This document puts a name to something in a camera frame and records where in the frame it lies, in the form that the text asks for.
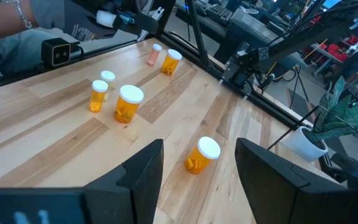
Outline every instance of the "orange pill bottle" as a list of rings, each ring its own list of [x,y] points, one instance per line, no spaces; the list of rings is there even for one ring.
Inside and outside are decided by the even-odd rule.
[[[134,85],[124,85],[121,87],[116,110],[114,111],[114,119],[123,124],[130,123],[134,119],[143,99],[144,94],[140,88]]]
[[[97,113],[102,108],[104,101],[104,94],[106,93],[109,85],[102,80],[95,80],[92,83],[91,102],[89,103],[89,110]]]
[[[172,75],[181,59],[182,56],[179,52],[169,49],[168,54],[165,57],[165,61],[162,65],[161,72],[166,75]]]
[[[192,174],[199,174],[208,167],[211,161],[219,159],[220,155],[221,148],[219,144],[210,137],[202,137],[185,159],[185,168]]]
[[[112,90],[112,83],[116,79],[116,75],[110,71],[103,71],[100,73],[100,79],[105,81],[109,85],[109,88],[107,89],[106,94],[104,94],[104,100],[107,101],[110,96],[110,92]]]
[[[162,47],[158,44],[153,44],[153,50],[150,53],[149,59],[147,61],[147,64],[150,66],[153,66],[155,64],[155,61],[158,58],[158,55],[160,54],[162,50]]]

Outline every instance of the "white pot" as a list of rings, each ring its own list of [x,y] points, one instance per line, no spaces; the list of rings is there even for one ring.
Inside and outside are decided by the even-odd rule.
[[[305,137],[302,130],[311,131],[309,128],[301,126],[294,133],[289,135],[283,144],[308,162],[313,162],[328,152],[327,145],[324,141],[321,141],[321,144],[324,146],[323,150],[311,143]]]

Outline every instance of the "potted plant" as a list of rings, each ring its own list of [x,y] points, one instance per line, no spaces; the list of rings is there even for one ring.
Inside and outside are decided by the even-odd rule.
[[[335,84],[332,96],[329,94],[332,87],[330,84],[329,90],[320,99],[320,113],[314,121],[313,129],[299,127],[284,140],[284,145],[311,162],[327,153],[328,148],[324,139],[355,133],[355,129],[358,129],[358,107],[349,107],[351,95],[339,101],[345,84],[343,77],[340,77]]]

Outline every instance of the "green plant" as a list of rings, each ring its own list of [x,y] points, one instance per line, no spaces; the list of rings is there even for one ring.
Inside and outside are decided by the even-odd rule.
[[[329,94],[332,87],[331,83],[329,90],[320,99],[320,114],[314,121],[312,132],[305,133],[306,138],[313,144],[316,144],[323,139],[352,134],[355,132],[355,129],[358,129],[358,107],[349,107],[352,96],[347,95],[338,102],[345,84],[343,77],[340,77],[335,84],[334,94],[332,96]]]

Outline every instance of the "wooden tabletop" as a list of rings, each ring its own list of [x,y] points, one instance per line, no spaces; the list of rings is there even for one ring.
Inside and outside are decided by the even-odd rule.
[[[165,159],[155,223],[255,223],[237,174],[236,139],[267,147],[288,128],[185,59],[172,76],[161,74],[164,45],[155,66],[147,66],[154,43],[0,87],[0,187],[84,186],[160,138]],[[103,70],[117,79],[102,111],[92,113],[91,82]],[[112,117],[125,84],[145,93],[128,125]],[[214,138],[222,153],[193,175],[183,160],[202,136]],[[280,144],[272,151],[329,178]]]

